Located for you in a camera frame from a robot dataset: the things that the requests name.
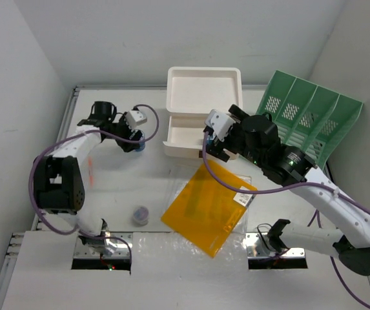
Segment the white drawer cabinet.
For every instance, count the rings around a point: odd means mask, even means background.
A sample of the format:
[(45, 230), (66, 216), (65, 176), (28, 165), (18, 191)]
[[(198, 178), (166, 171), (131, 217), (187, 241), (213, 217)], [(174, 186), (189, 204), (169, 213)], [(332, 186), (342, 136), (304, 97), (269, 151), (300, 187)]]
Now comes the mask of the white drawer cabinet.
[(199, 158), (205, 120), (213, 109), (243, 108), (242, 77), (237, 68), (171, 67), (167, 74), (166, 110), (169, 113), (167, 156)]

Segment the orange highlighter pen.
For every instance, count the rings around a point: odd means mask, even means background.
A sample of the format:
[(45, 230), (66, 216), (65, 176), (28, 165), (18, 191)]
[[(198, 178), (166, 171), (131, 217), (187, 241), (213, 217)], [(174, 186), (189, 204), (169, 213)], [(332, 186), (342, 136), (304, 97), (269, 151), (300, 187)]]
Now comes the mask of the orange highlighter pen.
[(88, 181), (90, 187), (94, 186), (94, 170), (93, 170), (93, 164), (92, 164), (92, 158), (89, 156), (87, 158), (87, 167), (88, 167)]

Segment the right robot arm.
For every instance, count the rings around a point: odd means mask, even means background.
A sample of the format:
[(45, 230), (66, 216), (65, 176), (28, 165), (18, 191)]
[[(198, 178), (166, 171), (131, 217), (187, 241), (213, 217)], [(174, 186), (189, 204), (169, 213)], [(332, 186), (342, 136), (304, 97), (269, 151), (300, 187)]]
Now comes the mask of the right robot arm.
[(279, 219), (267, 233), (276, 253), (299, 247), (336, 258), (349, 270), (370, 275), (370, 210), (350, 198), (298, 147), (281, 142), (278, 127), (269, 113), (250, 116), (236, 105), (227, 113), (211, 110), (205, 120), (201, 155), (228, 161), (237, 154), (260, 168), (278, 185), (276, 189), (250, 191), (209, 174), (234, 192), (246, 195), (291, 191), (310, 203), (335, 228), (311, 228)]

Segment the blue labelled bottle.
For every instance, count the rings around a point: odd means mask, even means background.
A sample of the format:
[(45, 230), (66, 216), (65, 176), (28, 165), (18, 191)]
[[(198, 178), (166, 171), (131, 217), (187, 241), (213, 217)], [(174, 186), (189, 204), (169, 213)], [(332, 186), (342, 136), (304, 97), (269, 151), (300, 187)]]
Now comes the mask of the blue labelled bottle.
[(134, 140), (137, 141), (138, 143), (135, 144), (134, 146), (134, 151), (136, 152), (141, 152), (145, 149), (145, 133), (142, 130), (135, 130)]

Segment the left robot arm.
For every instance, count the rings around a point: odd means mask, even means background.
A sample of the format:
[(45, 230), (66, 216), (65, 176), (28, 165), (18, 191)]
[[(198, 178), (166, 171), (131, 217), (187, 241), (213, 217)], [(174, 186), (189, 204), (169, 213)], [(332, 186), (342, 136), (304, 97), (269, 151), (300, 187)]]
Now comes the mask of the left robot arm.
[(138, 108), (119, 113), (108, 101), (93, 103), (88, 118), (76, 126), (76, 138), (41, 157), (34, 171), (33, 193), (37, 207), (55, 214), (79, 231), (83, 245), (101, 256), (111, 256), (119, 241), (111, 238), (107, 222), (85, 205), (82, 170), (93, 180), (90, 153), (105, 139), (114, 139), (123, 152), (143, 150), (145, 135), (138, 126), (147, 117)]

